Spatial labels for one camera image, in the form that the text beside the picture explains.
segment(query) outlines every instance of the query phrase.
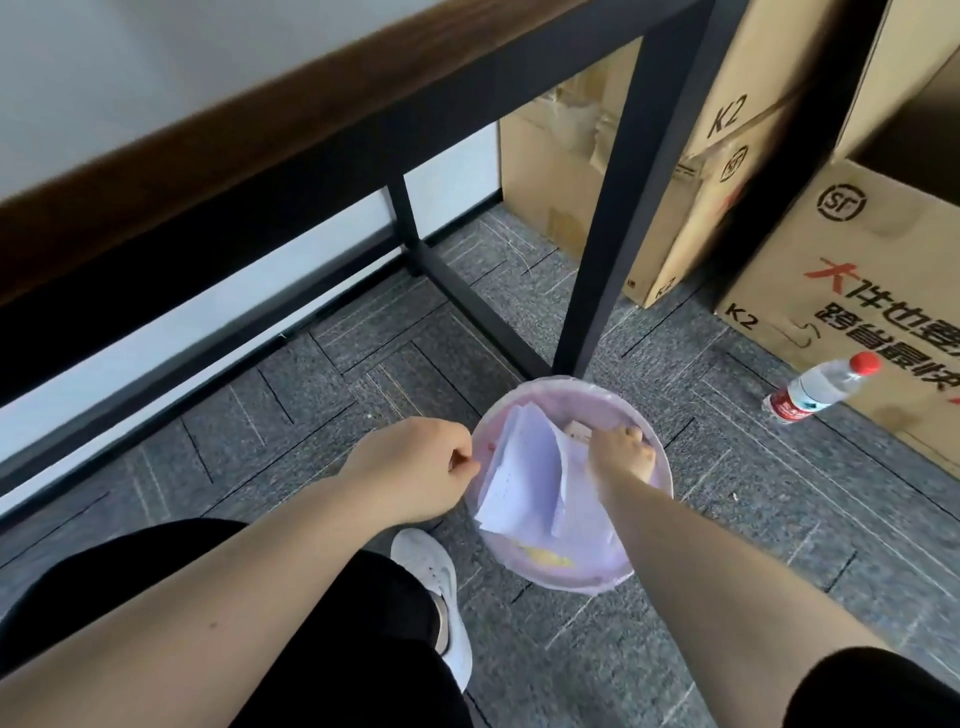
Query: floor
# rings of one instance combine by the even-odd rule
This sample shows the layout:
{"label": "floor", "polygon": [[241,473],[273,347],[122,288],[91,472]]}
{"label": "floor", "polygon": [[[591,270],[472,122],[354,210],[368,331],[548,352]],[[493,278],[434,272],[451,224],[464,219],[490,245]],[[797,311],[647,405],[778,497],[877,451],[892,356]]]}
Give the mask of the floor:
{"label": "floor", "polygon": [[[502,206],[440,250],[550,358],[569,260]],[[846,407],[770,431],[759,403],[789,369],[711,314],[719,286],[705,269],[652,309],[621,299],[588,378],[653,423],[678,498],[960,688],[960,484]],[[336,473],[370,429],[413,414],[473,426],[518,382],[429,281],[397,273],[0,535],[0,614],[65,555],[171,519],[252,521]],[[712,724],[635,580],[549,592],[494,563],[462,509],[426,527],[459,572],[477,725]]]}

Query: plastic bottle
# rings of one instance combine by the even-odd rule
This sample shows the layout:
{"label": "plastic bottle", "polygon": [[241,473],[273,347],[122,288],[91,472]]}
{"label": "plastic bottle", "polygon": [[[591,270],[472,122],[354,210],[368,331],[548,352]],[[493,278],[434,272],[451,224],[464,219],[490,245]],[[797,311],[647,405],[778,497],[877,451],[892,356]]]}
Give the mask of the plastic bottle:
{"label": "plastic bottle", "polygon": [[767,395],[763,409],[776,422],[791,425],[845,400],[860,388],[864,377],[879,371],[880,357],[873,352],[825,361]]}

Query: foot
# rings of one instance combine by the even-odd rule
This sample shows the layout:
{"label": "foot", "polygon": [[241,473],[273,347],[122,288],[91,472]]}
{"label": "foot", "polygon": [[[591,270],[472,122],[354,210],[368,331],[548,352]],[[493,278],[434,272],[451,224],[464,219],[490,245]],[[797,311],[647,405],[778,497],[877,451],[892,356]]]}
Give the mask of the foot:
{"label": "foot", "polygon": [[[457,609],[457,574],[449,554],[436,539],[424,531],[404,528],[394,536],[390,558],[410,571],[428,591],[444,601],[447,619],[441,619],[441,629],[446,627],[448,631],[446,649],[441,657],[453,673],[461,692],[466,690],[473,670],[473,652],[470,649],[467,628]],[[444,635],[440,636],[440,644],[444,644]]]}

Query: black pants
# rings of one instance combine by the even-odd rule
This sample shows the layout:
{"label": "black pants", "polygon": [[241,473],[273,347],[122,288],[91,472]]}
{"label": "black pants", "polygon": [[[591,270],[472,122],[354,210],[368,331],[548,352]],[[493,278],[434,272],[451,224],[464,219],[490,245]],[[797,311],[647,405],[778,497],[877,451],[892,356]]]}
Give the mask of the black pants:
{"label": "black pants", "polygon": [[[243,527],[213,519],[165,523],[64,559],[0,622],[0,677]],[[381,726],[409,718],[470,726],[460,689],[434,649],[439,630],[437,608],[421,583],[390,559],[360,551],[232,725]]]}

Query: bottle label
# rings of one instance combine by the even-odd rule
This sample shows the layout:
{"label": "bottle label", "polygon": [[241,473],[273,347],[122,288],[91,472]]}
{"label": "bottle label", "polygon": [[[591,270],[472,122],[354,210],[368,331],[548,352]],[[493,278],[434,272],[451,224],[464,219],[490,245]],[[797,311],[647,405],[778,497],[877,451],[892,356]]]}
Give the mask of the bottle label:
{"label": "bottle label", "polygon": [[828,404],[808,397],[796,379],[791,381],[786,389],[779,389],[770,395],[770,406],[778,417],[791,423],[829,407]]}

